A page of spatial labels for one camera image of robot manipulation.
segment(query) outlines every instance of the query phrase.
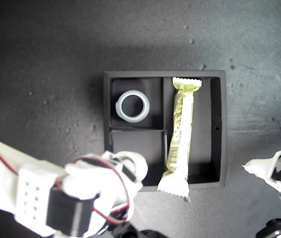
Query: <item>hole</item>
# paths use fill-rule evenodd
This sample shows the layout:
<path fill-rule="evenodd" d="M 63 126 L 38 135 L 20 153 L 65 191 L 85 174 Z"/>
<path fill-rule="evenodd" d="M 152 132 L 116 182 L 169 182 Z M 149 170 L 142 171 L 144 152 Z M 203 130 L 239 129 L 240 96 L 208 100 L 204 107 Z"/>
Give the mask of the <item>hole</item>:
<path fill-rule="evenodd" d="M 127 116 L 135 117 L 142 112 L 144 104 L 141 98 L 135 95 L 131 95 L 124 99 L 121 108 Z"/>
<path fill-rule="evenodd" d="M 135 232 L 126 232 L 121 235 L 121 238 L 138 238 L 138 235 Z"/>

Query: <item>black table surface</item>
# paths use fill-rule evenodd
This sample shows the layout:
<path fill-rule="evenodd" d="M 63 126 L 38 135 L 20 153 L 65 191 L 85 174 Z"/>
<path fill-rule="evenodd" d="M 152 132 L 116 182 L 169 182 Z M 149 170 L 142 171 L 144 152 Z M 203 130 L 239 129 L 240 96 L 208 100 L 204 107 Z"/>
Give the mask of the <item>black table surface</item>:
<path fill-rule="evenodd" d="M 281 150 L 281 1 L 0 1 L 0 141 L 65 165 L 103 145 L 106 70 L 225 70 L 223 188 L 135 198 L 133 223 L 171 238 L 254 237 L 278 193 L 242 168 Z M 0 211 L 0 234 L 38 237 Z"/>

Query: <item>snack bar wrapper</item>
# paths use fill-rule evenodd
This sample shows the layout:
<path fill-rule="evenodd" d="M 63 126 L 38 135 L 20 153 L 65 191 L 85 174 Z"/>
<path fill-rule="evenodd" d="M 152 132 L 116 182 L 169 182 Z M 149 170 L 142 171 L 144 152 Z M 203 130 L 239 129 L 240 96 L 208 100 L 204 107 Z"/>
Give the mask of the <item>snack bar wrapper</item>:
<path fill-rule="evenodd" d="M 193 93 L 202 86 L 198 79 L 176 78 L 177 90 L 173 109 L 173 134 L 170 143 L 167 171 L 163 173 L 158 190 L 178 196 L 189 196 L 188 163 L 193 118 Z"/>

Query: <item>black tray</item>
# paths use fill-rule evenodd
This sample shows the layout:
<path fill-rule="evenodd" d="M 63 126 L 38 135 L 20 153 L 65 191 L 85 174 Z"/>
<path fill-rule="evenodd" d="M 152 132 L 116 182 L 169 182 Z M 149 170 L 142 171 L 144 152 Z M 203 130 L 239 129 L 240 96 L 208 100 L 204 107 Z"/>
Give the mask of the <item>black tray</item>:
<path fill-rule="evenodd" d="M 224 71 L 110 71 L 104 75 L 105 150 L 133 151 L 148 163 L 143 191 L 157 190 L 166 170 L 173 131 L 175 89 L 172 77 L 197 78 L 202 88 L 194 94 L 189 156 L 189 187 L 225 185 L 226 86 Z M 118 117 L 115 103 L 128 90 L 144 93 L 150 103 L 147 117 L 129 123 Z"/>

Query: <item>plastic ring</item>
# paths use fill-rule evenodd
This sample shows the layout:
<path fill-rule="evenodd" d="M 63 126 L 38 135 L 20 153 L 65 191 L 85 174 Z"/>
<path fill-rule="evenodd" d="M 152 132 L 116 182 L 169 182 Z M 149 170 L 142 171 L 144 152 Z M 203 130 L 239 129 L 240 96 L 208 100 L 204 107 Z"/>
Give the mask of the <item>plastic ring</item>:
<path fill-rule="evenodd" d="M 142 103 L 143 103 L 143 109 L 142 109 L 141 113 L 134 117 L 127 116 L 122 110 L 122 103 L 129 96 L 137 96 L 142 100 Z M 136 123 L 136 122 L 140 122 L 146 118 L 146 116 L 149 113 L 150 104 L 149 104 L 149 100 L 145 94 L 143 94 L 142 92 L 139 92 L 137 90 L 130 90 L 130 91 L 124 92 L 119 97 L 118 101 L 116 102 L 115 107 L 116 107 L 117 115 L 120 118 L 124 119 L 127 122 Z"/>

